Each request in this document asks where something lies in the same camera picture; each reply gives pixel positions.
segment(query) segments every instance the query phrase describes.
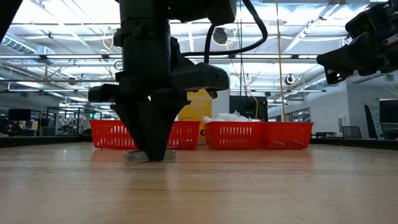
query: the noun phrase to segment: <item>small object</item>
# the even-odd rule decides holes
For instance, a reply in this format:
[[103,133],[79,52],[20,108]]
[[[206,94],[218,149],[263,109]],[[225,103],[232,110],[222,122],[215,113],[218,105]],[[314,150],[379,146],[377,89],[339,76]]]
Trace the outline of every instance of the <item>small object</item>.
[[285,78],[285,84],[286,85],[293,85],[294,80],[295,80],[294,76],[292,74],[289,74],[289,76],[287,76]]
[[[175,159],[175,150],[166,149],[164,154],[164,161],[171,161]],[[131,151],[124,155],[124,160],[127,163],[141,163],[141,162],[150,162],[146,153],[144,151]]]

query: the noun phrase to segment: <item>cable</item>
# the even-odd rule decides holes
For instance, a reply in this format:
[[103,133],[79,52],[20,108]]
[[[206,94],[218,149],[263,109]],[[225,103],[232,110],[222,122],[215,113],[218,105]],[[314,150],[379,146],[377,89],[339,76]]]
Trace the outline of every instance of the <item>cable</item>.
[[392,90],[388,89],[386,86],[384,86],[381,82],[379,82],[373,75],[370,75],[374,80],[377,81],[378,84],[380,84],[380,86],[382,86],[383,88],[385,88],[387,91],[391,92],[392,94],[394,94],[395,96],[398,96],[397,93],[394,93]]
[[[384,78],[386,78],[386,81],[388,82],[388,78],[387,75],[385,73],[383,73]],[[393,84],[391,82],[388,82],[391,86],[391,88],[394,90],[394,92],[396,93],[396,95],[398,95],[398,91],[395,89],[395,87],[393,86]]]
[[210,59],[210,43],[211,43],[211,36],[213,35],[213,31],[214,31],[215,26],[212,24],[209,28],[209,30],[207,31],[207,36],[206,36],[206,42],[205,42],[205,59],[204,62],[205,63],[209,63],[209,59]]
[[102,38],[102,43],[104,44],[104,47],[106,47],[107,49],[112,49],[112,47],[113,47],[113,37],[114,37],[114,33],[112,34],[112,43],[111,43],[111,46],[108,47],[108,46],[106,45],[106,43],[105,43],[106,31],[107,31],[107,29],[105,29],[104,36],[103,36],[103,38]]
[[[261,34],[262,34],[262,38],[260,40],[258,40],[256,43],[254,43],[252,45],[249,45],[247,47],[243,47],[241,49],[225,50],[225,51],[219,51],[219,52],[210,52],[209,55],[215,56],[215,55],[240,54],[242,52],[247,52],[249,50],[255,49],[256,47],[260,46],[261,44],[263,44],[267,40],[267,38],[268,38],[267,28],[264,25],[264,23],[261,20],[261,18],[259,17],[259,14],[257,13],[256,9],[251,4],[250,0],[242,0],[242,2],[244,3],[246,8],[248,9],[250,14],[252,15],[252,17],[253,17],[254,21],[256,22],[256,24],[259,26]],[[205,56],[205,52],[185,52],[185,53],[182,53],[182,56],[184,56],[184,57],[186,57],[186,56],[202,56],[202,55]]]
[[256,98],[256,97],[254,97],[251,93],[249,93],[249,94],[250,94],[251,97],[253,97],[254,100],[256,101],[256,117],[255,117],[255,119],[257,119],[257,114],[258,114],[258,112],[259,112],[259,102],[257,101],[257,98]]
[[[279,0],[275,0],[276,4],[276,18],[279,18]],[[278,37],[280,37],[279,30],[279,19],[276,20]],[[285,117],[285,96],[284,96],[284,86],[282,84],[282,46],[280,45],[280,38],[278,38],[278,51],[279,51],[279,84],[280,84],[280,96],[282,97],[282,121],[286,120]]]

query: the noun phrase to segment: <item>ceiling light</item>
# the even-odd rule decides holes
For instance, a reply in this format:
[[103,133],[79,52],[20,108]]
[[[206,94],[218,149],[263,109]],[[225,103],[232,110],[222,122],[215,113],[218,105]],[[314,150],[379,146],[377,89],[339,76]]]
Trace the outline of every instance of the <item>ceiling light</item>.
[[318,56],[317,55],[299,55],[299,59],[316,59]]
[[[231,89],[232,92],[239,92],[240,89]],[[248,92],[270,92],[270,93],[280,93],[280,90],[266,90],[266,89],[255,89],[255,90],[251,90],[248,89]],[[284,93],[322,93],[322,92],[326,92],[326,90],[282,90]]]
[[293,85],[293,83],[294,83],[294,76],[290,74],[285,78],[285,84],[290,86]]
[[44,87],[43,85],[38,84],[38,83],[34,83],[34,82],[17,82],[17,84],[24,85],[24,86],[29,86],[29,87],[32,87],[32,88],[42,88],[42,87]]
[[0,55],[0,59],[40,59],[39,55]]
[[88,100],[86,98],[82,98],[82,97],[68,97],[71,100],[75,100],[75,101],[80,101],[80,102],[87,102]]
[[13,91],[13,92],[39,92],[40,90],[6,90],[6,91]]
[[62,98],[65,97],[65,96],[63,96],[63,95],[61,95],[61,94],[59,94],[59,93],[51,93],[51,92],[50,92],[50,94],[53,95],[53,96],[57,96],[57,97],[62,97]]
[[282,106],[283,104],[282,103],[269,103],[268,105],[269,106]]
[[297,93],[323,93],[326,92],[326,90],[292,90]]
[[48,59],[97,59],[102,55],[48,55]]
[[[292,58],[292,55],[281,55],[281,58]],[[242,58],[266,58],[266,59],[278,59],[279,55],[242,55]]]
[[43,91],[51,91],[51,92],[73,92],[74,90],[43,90]]
[[108,55],[109,58],[122,59],[122,55]]
[[[202,59],[204,56],[188,56],[189,59]],[[210,58],[228,58],[228,55],[210,55]]]

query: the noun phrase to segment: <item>ductwork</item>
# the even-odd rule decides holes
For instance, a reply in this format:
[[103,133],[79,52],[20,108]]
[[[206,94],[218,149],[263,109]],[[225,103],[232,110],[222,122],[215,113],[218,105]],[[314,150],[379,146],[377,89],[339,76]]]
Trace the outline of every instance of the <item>ductwork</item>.
[[22,54],[35,54],[36,50],[32,47],[23,44],[21,41],[18,41],[16,38],[11,37],[10,35],[4,36],[1,45],[14,49]]
[[[55,54],[55,52],[43,45],[32,45],[32,44],[28,44],[25,41],[21,40],[20,38],[18,38],[15,35],[12,34],[7,34],[4,36],[1,45],[9,47],[17,52],[20,52],[22,54],[39,54],[39,55],[50,55],[50,54]],[[39,63],[45,63],[47,65],[51,65],[54,63],[53,60],[35,60]]]

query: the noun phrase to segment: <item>red plastic basket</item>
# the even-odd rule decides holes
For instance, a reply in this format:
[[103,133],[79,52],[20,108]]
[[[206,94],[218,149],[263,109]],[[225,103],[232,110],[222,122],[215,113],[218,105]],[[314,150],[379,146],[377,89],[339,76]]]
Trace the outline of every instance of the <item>red plastic basket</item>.
[[[121,121],[90,120],[94,147],[99,149],[137,149]],[[175,121],[167,147],[196,149],[200,121]]]
[[259,141],[259,122],[206,123],[206,144],[213,149],[255,149]]
[[261,123],[260,147],[263,149],[306,149],[310,144],[313,123]]

